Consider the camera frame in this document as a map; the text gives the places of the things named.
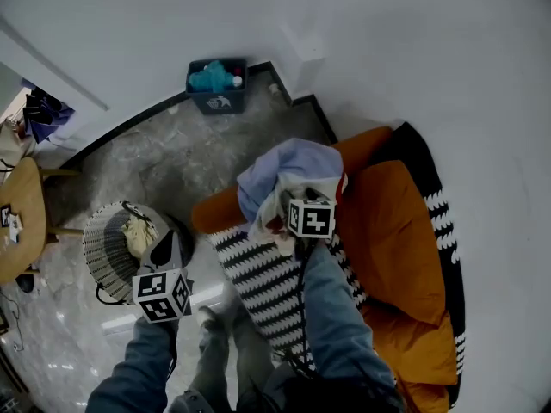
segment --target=black baseboard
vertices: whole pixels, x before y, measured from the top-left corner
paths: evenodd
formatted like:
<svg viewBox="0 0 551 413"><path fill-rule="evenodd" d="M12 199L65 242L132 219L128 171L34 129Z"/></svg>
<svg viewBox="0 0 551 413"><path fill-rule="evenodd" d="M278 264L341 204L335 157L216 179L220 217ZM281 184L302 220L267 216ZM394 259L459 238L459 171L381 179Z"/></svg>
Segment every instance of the black baseboard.
<svg viewBox="0 0 551 413"><path fill-rule="evenodd" d="M310 102L312 104L312 108L316 116L318 116L321 126L324 128L325 133L327 134L327 138L329 139L329 141L332 144L335 144L337 142L337 137L335 136L335 133L332 131L331 126L329 125L329 122L327 121L327 118L325 117L325 114L321 109L318 103L318 100L316 99L316 96L308 95L308 96L303 96L301 98L297 98L295 100L291 99L291 96L287 92L287 89L285 89L285 86L283 85L282 80L277 74L276 68L271 63L271 61L260 63L258 65L252 65L249 67L249 75L256 75L261 72L270 73L270 75L274 78L275 83L279 86L280 90L282 91L283 98L285 99L285 102L289 105L289 107L298 106L299 104ZM62 169L74 168L75 166L79 165L91 153L96 151L101 146L107 144L111 139L116 138L117 136L123 134L126 130L131 129L134 126L137 126L140 122L149 120L152 116L155 116L156 114L163 112L167 108L176 106L180 102L184 102L187 99L189 99L188 94L186 92L182 92L172 96L167 100L160 102L159 104L155 104L153 107L150 107L147 110L144 110L142 113L137 114L133 118L130 118L129 120L123 122L119 126L115 127L113 130L111 130L110 132L105 133L99 139L96 139L90 145L84 147L71 159L65 162L61 166L61 168Z"/></svg>

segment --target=denim sleeve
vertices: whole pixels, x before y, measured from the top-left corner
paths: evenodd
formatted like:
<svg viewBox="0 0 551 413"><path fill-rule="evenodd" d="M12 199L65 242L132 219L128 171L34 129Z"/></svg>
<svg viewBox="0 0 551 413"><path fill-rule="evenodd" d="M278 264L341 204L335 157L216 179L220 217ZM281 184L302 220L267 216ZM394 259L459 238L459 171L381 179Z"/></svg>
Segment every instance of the denim sleeve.
<svg viewBox="0 0 551 413"><path fill-rule="evenodd" d="M149 324L141 318L134 325L134 339L125 360L90 395L86 413L162 413L172 355L170 344L176 323Z"/></svg>
<svg viewBox="0 0 551 413"><path fill-rule="evenodd" d="M360 367L381 388L394 388L387 364L373 350L371 328L356 309L343 270L318 244L304 276L306 333L313 362L324 378L363 377Z"/></svg>

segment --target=laundry basket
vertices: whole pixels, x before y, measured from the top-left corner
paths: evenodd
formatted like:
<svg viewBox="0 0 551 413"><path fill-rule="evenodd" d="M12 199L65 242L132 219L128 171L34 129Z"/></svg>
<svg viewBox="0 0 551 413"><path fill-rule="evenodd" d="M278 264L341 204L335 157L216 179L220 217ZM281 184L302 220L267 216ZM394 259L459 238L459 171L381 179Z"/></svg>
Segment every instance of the laundry basket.
<svg viewBox="0 0 551 413"><path fill-rule="evenodd" d="M173 218L161 215L148 206L121 201L104 206L94 213L84 227L83 250L86 264L97 283L96 296L105 305L132 304L132 278L139 261L128 252L127 238L121 227L131 215L143 219L162 235L174 230L183 245L183 265L191 259L193 240L188 230ZM114 302L101 299L103 289Z"/></svg>

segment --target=gray floor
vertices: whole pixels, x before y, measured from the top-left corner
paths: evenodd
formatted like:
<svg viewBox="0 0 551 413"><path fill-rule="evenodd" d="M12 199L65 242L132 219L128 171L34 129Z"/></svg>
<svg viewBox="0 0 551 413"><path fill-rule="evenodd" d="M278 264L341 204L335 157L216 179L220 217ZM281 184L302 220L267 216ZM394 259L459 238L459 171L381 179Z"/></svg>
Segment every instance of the gray floor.
<svg viewBox="0 0 551 413"><path fill-rule="evenodd" d="M129 200L169 213L189 223L192 206L231 183L254 159L290 137L326 142L310 104L289 108L272 95L268 73L251 79L245 114L204 117L192 101L175 114L165 111L128 130L88 156L83 174L59 178L46 188L55 225L84 228L92 213L116 200ZM78 238L61 237L37 262L35 290L22 293L15 284L3 291L21 307L25 350L18 340L11 305L2 301L13 328L2 347L28 385L35 402L47 413L84 410L90 392L110 375L132 337L128 327L107 333L102 324L134 314L132 307L107 307L96 300ZM197 235L189 264L195 295L216 304L224 276L208 240ZM201 303L195 303L195 309ZM199 326L184 318L178 335L179 362L167 385L169 402L191 382L198 359ZM228 390L237 392L235 349L228 366Z"/></svg>

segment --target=person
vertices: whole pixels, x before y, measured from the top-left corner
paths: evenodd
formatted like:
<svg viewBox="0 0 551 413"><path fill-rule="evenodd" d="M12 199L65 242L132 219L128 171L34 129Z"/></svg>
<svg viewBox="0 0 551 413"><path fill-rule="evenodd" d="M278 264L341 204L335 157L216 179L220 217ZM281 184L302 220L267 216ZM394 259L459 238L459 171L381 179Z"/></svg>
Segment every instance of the person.
<svg viewBox="0 0 551 413"><path fill-rule="evenodd" d="M241 305L232 322L238 350L237 412L405 411L391 370L373 350L372 331L356 309L343 270L319 243L304 273L306 337L316 371L296 358L275 368L269 344ZM201 357L189 389L170 413L227 413L228 334L219 315L198 311ZM160 413L177 323L134 327L125 360L90 395L87 413Z"/></svg>

